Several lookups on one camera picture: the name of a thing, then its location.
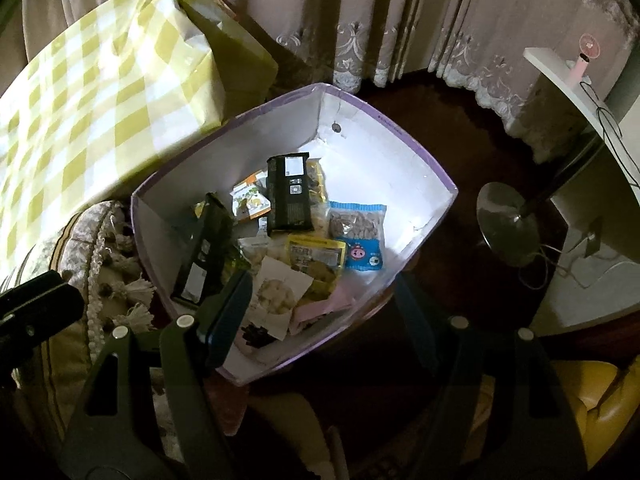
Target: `product label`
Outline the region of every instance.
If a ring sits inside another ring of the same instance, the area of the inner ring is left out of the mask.
[[[382,268],[382,252],[378,240],[359,240],[338,237],[347,243],[345,266],[356,270],[380,270]]]
[[[329,267],[337,267],[340,249],[319,249],[291,244],[289,248],[292,263],[306,269],[311,261],[322,262]]]
[[[266,236],[267,235],[267,217],[261,216],[258,218],[258,234],[256,236]]]
[[[207,271],[196,264],[191,264],[191,270],[189,271],[189,277],[184,284],[184,290],[181,296],[185,300],[198,303],[202,294],[202,288],[204,287],[204,280],[207,277]]]
[[[305,162],[301,156],[286,156],[284,158],[285,176],[297,176],[305,174]]]

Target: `lamp base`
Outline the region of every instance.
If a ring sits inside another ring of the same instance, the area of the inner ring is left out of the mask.
[[[519,215],[525,200],[501,182],[484,184],[476,201],[476,217],[484,241],[510,267],[529,265],[540,250],[538,223]]]

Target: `black snack package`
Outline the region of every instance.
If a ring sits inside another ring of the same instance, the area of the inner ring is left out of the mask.
[[[266,328],[258,328],[253,323],[249,323],[248,326],[242,328],[242,339],[246,341],[247,345],[253,348],[262,348],[269,343],[277,341],[276,338],[269,335]]]
[[[222,290],[221,276],[233,224],[220,200],[207,193],[175,280],[172,300],[196,308],[207,296]]]
[[[311,205],[306,175],[308,153],[288,153],[267,160],[267,234],[272,231],[311,231]]]

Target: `small pink fan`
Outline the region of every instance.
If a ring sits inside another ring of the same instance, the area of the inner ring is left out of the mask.
[[[581,80],[584,71],[587,70],[590,59],[596,59],[600,55],[600,45],[591,34],[583,34],[580,37],[580,56],[575,62],[575,66],[569,71],[566,83],[574,87]]]

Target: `blue snack bag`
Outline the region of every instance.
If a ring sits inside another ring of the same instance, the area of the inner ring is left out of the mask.
[[[329,202],[329,236],[347,244],[347,269],[382,269],[385,213],[382,204]]]

